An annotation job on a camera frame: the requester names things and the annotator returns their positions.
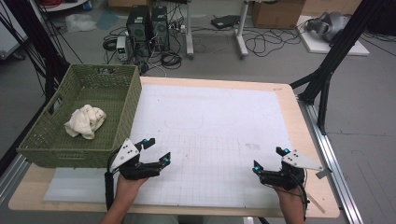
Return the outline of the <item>grey rounded headset device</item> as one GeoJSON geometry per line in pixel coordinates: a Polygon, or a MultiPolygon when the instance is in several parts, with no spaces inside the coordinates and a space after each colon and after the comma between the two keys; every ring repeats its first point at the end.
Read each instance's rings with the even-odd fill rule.
{"type": "Polygon", "coordinates": [[[324,12],[319,17],[310,19],[305,26],[305,30],[314,31],[327,42],[332,42],[344,30],[348,22],[349,17],[341,12],[324,12]]]}

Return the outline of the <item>white grid mat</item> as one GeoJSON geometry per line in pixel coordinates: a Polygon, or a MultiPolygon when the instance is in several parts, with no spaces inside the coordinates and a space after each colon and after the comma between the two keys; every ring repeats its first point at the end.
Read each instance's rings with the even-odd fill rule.
{"type": "Polygon", "coordinates": [[[273,189],[252,168],[277,171],[277,147],[289,148],[280,101],[274,91],[146,84],[130,139],[155,139],[140,154],[153,162],[170,154],[160,175],[139,190],[139,205],[276,209],[273,189]]]}

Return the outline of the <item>large cardboard box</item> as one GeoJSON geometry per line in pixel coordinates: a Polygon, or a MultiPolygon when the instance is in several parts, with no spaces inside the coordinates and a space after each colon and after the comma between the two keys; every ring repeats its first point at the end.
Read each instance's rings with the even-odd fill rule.
{"type": "Polygon", "coordinates": [[[275,0],[255,2],[252,22],[256,28],[293,29],[303,11],[306,0],[275,0]]]}

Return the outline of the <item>long aluminium rail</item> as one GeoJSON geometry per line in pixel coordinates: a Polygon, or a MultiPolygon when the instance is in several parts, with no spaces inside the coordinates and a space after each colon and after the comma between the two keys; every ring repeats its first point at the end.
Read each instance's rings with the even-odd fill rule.
{"type": "Polygon", "coordinates": [[[364,224],[361,213],[356,205],[351,191],[347,185],[339,162],[334,154],[331,141],[327,134],[323,134],[317,125],[318,112],[313,105],[306,105],[298,102],[305,121],[313,131],[314,139],[318,144],[320,158],[324,161],[325,167],[329,168],[332,187],[336,191],[336,201],[348,224],[364,224]]]}

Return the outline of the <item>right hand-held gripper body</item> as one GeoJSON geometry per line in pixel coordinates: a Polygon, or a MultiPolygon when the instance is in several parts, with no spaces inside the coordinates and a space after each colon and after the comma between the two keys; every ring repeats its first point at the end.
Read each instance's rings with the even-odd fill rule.
{"type": "Polygon", "coordinates": [[[304,183],[305,169],[322,171],[323,167],[297,150],[290,150],[288,155],[281,157],[279,171],[266,171],[263,168],[263,174],[258,175],[258,178],[263,185],[290,190],[304,183]]]}

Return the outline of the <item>cream egg-print cloth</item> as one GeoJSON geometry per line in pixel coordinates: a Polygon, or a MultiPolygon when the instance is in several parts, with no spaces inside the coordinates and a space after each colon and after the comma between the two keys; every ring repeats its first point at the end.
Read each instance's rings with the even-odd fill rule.
{"type": "Polygon", "coordinates": [[[64,124],[64,128],[71,137],[81,135],[85,139],[92,140],[95,132],[105,120],[106,112],[101,108],[84,105],[72,113],[70,120],[64,124]]]}

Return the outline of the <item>green woven plastic basket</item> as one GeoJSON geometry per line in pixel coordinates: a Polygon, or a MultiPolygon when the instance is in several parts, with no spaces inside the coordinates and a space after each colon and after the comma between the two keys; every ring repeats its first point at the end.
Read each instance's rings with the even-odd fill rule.
{"type": "Polygon", "coordinates": [[[130,136],[141,90],[134,65],[72,64],[17,151],[46,168],[104,168],[110,154],[130,136]],[[64,128],[84,105],[106,113],[92,140],[72,137],[64,128]]]}

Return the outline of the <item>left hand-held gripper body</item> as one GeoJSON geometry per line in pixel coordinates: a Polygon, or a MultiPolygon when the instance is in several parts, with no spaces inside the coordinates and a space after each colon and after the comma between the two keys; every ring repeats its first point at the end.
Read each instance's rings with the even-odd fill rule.
{"type": "Polygon", "coordinates": [[[159,162],[143,163],[140,161],[138,143],[127,138],[116,151],[115,159],[110,159],[109,172],[119,171],[126,179],[138,180],[158,176],[161,172],[159,162]]]}

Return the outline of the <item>wide black computer tower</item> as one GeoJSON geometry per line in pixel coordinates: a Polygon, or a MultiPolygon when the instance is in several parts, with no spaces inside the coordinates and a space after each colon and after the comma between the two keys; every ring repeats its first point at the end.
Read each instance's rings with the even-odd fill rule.
{"type": "Polygon", "coordinates": [[[126,27],[135,55],[149,56],[149,41],[153,37],[149,7],[133,5],[126,22],[126,27]]]}

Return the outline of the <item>white floor board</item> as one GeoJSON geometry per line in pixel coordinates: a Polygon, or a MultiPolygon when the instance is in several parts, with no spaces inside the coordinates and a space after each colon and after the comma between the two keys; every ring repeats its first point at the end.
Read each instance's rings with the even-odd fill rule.
{"type": "MultiPolygon", "coordinates": [[[[327,54],[331,47],[322,37],[319,37],[315,32],[309,32],[305,30],[305,25],[311,16],[301,16],[297,21],[297,31],[304,42],[304,45],[310,53],[327,54]]],[[[348,52],[348,56],[368,56],[369,50],[363,46],[360,41],[357,41],[351,50],[348,52]]]]}

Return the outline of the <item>blue sheet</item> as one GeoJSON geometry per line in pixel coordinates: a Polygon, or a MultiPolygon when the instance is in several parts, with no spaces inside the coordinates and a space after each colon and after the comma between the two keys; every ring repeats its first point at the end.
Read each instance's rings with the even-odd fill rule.
{"type": "Polygon", "coordinates": [[[119,18],[111,10],[104,10],[96,22],[96,26],[100,30],[108,30],[115,25],[118,20],[119,18]]]}

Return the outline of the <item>small white power supply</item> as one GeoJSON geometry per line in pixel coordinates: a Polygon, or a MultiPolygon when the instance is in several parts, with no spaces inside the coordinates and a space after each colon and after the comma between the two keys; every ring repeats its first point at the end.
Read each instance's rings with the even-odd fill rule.
{"type": "Polygon", "coordinates": [[[127,62],[129,59],[129,50],[127,46],[127,39],[125,36],[119,36],[117,38],[116,51],[118,58],[121,62],[127,62]]]}

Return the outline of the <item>flat black device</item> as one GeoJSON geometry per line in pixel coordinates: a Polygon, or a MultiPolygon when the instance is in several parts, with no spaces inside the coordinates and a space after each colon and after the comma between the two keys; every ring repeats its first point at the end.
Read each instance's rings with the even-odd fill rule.
{"type": "Polygon", "coordinates": [[[239,16],[227,15],[213,19],[211,21],[211,24],[217,29],[224,29],[228,27],[233,27],[239,22],[239,20],[240,20],[239,16]]]}

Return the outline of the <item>short aluminium rail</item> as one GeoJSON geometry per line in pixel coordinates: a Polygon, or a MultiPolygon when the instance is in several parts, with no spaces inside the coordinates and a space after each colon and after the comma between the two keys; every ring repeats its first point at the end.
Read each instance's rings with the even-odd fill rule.
{"type": "Polygon", "coordinates": [[[18,154],[0,176],[0,205],[5,201],[10,192],[15,189],[18,181],[23,177],[29,166],[30,163],[26,158],[18,154]]]}

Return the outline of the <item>thin wooden stick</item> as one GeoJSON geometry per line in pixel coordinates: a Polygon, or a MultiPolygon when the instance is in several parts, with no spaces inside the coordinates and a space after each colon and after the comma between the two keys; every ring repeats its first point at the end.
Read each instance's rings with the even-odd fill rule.
{"type": "Polygon", "coordinates": [[[325,209],[318,203],[318,201],[309,193],[306,193],[307,199],[322,213],[325,214],[325,209]]]}

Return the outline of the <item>person's right hand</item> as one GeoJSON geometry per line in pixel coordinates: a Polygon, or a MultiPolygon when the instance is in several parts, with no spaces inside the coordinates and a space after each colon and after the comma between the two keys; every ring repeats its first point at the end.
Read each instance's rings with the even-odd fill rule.
{"type": "Polygon", "coordinates": [[[285,190],[281,187],[275,187],[275,192],[279,199],[280,208],[283,214],[302,213],[304,204],[301,199],[301,192],[297,189],[285,190]]]}

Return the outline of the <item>narrow black computer tower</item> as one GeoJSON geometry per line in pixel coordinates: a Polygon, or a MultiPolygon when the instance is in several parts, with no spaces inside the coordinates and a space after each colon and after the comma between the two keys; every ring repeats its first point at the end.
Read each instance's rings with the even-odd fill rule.
{"type": "Polygon", "coordinates": [[[153,26],[153,33],[155,35],[156,44],[163,51],[168,51],[169,46],[169,31],[167,19],[167,7],[157,6],[151,11],[151,21],[153,26]]]}

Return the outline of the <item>clear plastic bag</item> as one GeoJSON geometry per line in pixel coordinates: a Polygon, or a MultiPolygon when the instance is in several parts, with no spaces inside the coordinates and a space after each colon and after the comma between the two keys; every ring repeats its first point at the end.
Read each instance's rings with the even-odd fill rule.
{"type": "Polygon", "coordinates": [[[96,29],[96,22],[90,15],[85,14],[72,14],[66,16],[65,23],[69,33],[89,32],[96,29]]]}

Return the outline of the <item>white desk frame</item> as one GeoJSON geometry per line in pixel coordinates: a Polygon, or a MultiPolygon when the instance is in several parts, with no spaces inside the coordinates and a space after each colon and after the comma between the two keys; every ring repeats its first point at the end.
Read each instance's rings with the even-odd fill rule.
{"type": "MultiPolygon", "coordinates": [[[[187,8],[187,17],[186,17],[186,53],[187,57],[192,60],[194,56],[194,46],[192,40],[192,29],[191,29],[191,1],[187,0],[186,8],[187,8]]],[[[245,28],[245,21],[248,14],[248,5],[250,2],[254,2],[255,0],[242,0],[242,8],[240,13],[240,21],[237,29],[234,30],[235,39],[240,49],[240,58],[243,59],[248,56],[248,49],[245,44],[245,40],[243,38],[243,30],[245,28]]]]}

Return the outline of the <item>black metal stand with braces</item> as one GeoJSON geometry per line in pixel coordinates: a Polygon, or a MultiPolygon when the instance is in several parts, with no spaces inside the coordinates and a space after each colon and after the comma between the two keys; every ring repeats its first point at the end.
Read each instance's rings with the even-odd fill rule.
{"type": "Polygon", "coordinates": [[[317,125],[324,135],[327,134],[325,121],[332,75],[385,3],[386,0],[361,0],[320,66],[313,73],[290,84],[293,89],[306,84],[304,91],[298,95],[298,99],[306,105],[313,105],[316,97],[320,95],[317,125]]]}

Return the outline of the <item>person's left hand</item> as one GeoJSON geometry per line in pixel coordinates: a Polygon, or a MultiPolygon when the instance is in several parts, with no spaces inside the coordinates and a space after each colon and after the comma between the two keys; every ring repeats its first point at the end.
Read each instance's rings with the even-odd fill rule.
{"type": "Polygon", "coordinates": [[[139,189],[145,184],[146,181],[146,178],[129,180],[123,175],[119,175],[116,191],[116,202],[131,204],[135,200],[139,189]]]}

